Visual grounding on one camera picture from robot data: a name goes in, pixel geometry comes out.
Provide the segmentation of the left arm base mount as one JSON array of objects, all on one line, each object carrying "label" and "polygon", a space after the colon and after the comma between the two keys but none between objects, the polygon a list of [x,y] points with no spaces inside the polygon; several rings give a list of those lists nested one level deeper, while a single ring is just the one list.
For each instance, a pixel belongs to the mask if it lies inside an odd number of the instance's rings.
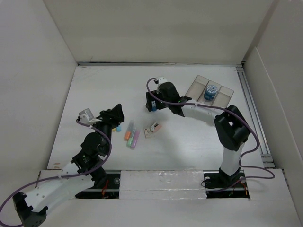
[{"label": "left arm base mount", "polygon": [[76,199],[119,199],[121,170],[106,170],[100,183],[75,195]]}]

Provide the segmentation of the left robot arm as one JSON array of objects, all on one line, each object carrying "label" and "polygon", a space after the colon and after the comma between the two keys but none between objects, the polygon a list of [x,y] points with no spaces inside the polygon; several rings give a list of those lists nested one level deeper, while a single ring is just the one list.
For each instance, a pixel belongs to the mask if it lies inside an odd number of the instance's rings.
[{"label": "left robot arm", "polygon": [[103,164],[112,150],[112,130],[124,121],[121,104],[103,110],[94,117],[90,109],[79,113],[76,123],[93,131],[86,135],[80,152],[57,176],[39,180],[40,185],[12,197],[24,227],[38,227],[56,207],[91,187],[101,187],[107,179]]}]

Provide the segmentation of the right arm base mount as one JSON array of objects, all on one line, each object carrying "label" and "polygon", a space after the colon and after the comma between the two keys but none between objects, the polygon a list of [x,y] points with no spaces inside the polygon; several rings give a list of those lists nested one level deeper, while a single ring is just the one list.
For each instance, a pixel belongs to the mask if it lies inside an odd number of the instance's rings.
[{"label": "right arm base mount", "polygon": [[232,176],[228,176],[221,169],[216,171],[203,171],[201,186],[205,188],[207,199],[249,199],[247,183],[241,178],[245,177],[244,171],[237,170]]}]

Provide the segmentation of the blue white round jar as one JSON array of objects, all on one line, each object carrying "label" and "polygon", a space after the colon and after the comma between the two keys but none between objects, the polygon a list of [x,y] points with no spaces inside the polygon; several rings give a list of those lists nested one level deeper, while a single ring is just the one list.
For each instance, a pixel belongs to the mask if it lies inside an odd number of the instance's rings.
[{"label": "blue white round jar", "polygon": [[151,102],[151,107],[152,107],[152,111],[156,111],[157,110],[157,106],[156,106],[156,102],[155,101]]}]

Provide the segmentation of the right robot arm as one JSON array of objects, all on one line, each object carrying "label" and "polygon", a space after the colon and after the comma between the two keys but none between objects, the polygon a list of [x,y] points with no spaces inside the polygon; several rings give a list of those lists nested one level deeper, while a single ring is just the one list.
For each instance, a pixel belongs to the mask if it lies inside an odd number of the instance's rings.
[{"label": "right robot arm", "polygon": [[223,147],[223,159],[218,178],[221,186],[230,186],[238,180],[240,159],[244,144],[251,134],[250,127],[239,109],[230,105],[226,108],[200,104],[188,96],[180,96],[173,83],[165,78],[151,78],[156,90],[146,92],[148,111],[169,109],[183,118],[195,119],[215,128],[218,140]]}]

